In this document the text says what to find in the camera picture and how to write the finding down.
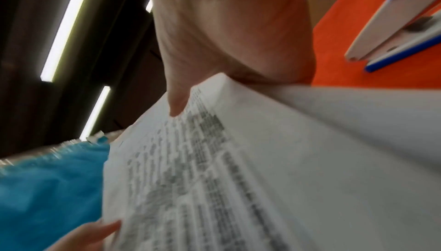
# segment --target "dark ceiling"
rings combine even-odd
[[[53,83],[40,80],[69,0],[1,0],[0,157],[78,138],[104,85],[94,132],[126,128],[164,92],[148,0],[85,0]]]

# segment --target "blue plastic sheet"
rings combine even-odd
[[[101,217],[103,138],[1,169],[0,250],[41,251]]]

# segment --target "human hand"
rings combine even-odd
[[[310,83],[315,73],[306,0],[154,0],[170,115],[190,88],[224,72],[244,83]]]
[[[121,221],[86,223],[63,236],[46,251],[101,251],[106,237],[118,231]]]

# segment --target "white light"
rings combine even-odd
[[[107,96],[109,95],[110,87],[104,86],[102,88],[100,97],[98,97],[98,100],[95,103],[95,106],[93,107],[92,113],[90,113],[89,119],[86,122],[86,125],[84,126],[83,132],[81,132],[81,136],[79,137],[80,140],[86,141],[86,138],[90,136],[90,133],[92,132],[92,128],[95,125],[96,119],[98,118],[102,106],[104,105],[104,102],[106,101]]]
[[[146,10],[148,13],[152,12],[152,8],[153,8],[153,0],[148,0],[147,6],[146,6]]]
[[[75,20],[78,16],[79,10],[84,0],[70,0],[63,19],[61,20],[60,27],[55,35],[54,42],[47,56],[45,66],[41,72],[40,78],[43,82],[52,82],[54,79],[55,71],[57,70],[58,63],[60,62],[61,55],[63,54],[64,47],[68,41],[69,35],[74,26]]]

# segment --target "orange tablecloth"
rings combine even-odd
[[[338,0],[314,28],[317,56],[315,86],[441,88],[441,45],[373,73],[366,62],[347,62],[344,54],[385,0]]]

